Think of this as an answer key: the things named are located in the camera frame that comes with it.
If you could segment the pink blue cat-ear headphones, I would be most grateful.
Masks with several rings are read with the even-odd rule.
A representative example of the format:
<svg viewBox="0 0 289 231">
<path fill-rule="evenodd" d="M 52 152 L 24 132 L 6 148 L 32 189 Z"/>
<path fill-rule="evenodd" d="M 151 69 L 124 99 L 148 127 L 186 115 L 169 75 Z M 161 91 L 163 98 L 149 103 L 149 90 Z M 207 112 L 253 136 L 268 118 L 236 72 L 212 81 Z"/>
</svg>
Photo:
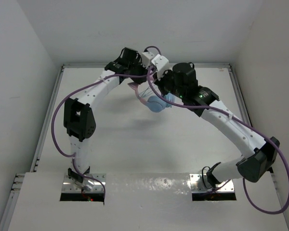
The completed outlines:
<svg viewBox="0 0 289 231">
<path fill-rule="evenodd" d="M 134 90 L 135 96 L 136 98 L 144 105 L 146 106 L 151 112 L 154 113 L 159 113 L 161 111 L 163 111 L 166 108 L 172 108 L 172 104 L 160 99 L 158 96 L 156 95 L 152 95 L 149 98 L 145 98 L 147 96 L 146 94 L 146 90 L 139 92 L 138 91 L 138 87 L 139 85 L 136 83 L 128 83 L 128 86 Z"/>
</svg>

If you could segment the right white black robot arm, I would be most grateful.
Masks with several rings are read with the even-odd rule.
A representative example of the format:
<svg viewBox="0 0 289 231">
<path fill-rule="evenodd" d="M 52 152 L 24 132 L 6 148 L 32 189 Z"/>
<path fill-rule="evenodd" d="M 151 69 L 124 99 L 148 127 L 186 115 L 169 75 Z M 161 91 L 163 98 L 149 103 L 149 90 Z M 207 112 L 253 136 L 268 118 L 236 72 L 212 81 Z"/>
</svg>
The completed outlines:
<svg viewBox="0 0 289 231">
<path fill-rule="evenodd" d="M 279 140 L 271 137 L 266 141 L 242 125 L 215 92 L 198 84 L 192 63 L 178 63 L 172 68 L 169 65 L 157 67 L 153 78 L 162 94 L 179 97 L 184 106 L 215 126 L 241 152 L 240 158 L 218 162 L 209 169 L 206 179 L 211 187 L 240 178 L 257 182 L 275 162 L 277 151 L 274 147 L 280 145 Z"/>
</svg>

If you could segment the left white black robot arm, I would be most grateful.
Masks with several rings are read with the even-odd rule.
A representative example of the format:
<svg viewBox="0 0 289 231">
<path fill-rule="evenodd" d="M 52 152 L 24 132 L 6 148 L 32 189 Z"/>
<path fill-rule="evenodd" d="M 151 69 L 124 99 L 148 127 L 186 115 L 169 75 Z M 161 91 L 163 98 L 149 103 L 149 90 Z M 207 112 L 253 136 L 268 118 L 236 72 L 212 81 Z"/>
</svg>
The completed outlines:
<svg viewBox="0 0 289 231">
<path fill-rule="evenodd" d="M 120 56 L 107 64 L 95 85 L 83 90 L 77 97 L 68 98 L 64 105 L 64 127 L 69 135 L 71 154 L 73 155 L 68 176 L 79 187 L 90 187 L 94 183 L 83 176 L 90 176 L 88 161 L 88 142 L 96 129 L 94 109 L 104 97 L 125 77 L 119 75 L 142 76 L 146 69 L 141 64 L 139 52 L 124 48 Z"/>
</svg>

